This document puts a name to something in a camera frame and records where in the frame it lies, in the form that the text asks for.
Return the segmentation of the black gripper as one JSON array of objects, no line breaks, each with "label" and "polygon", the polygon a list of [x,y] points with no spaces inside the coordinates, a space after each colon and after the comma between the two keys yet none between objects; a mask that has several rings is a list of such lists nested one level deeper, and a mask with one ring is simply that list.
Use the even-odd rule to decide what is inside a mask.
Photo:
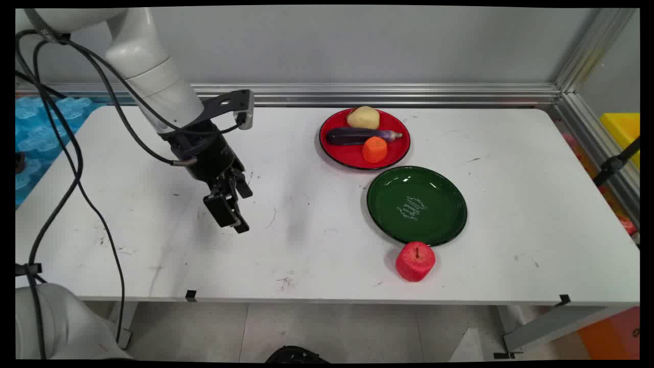
[{"label": "black gripper", "polygon": [[203,203],[219,227],[232,227],[239,234],[248,232],[250,227],[238,206],[239,198],[253,195],[244,175],[245,167],[210,120],[202,121],[191,131],[206,129],[210,135],[175,131],[161,133],[159,137],[170,144],[178,160],[197,159],[187,170],[195,180],[204,182],[210,189]]}]

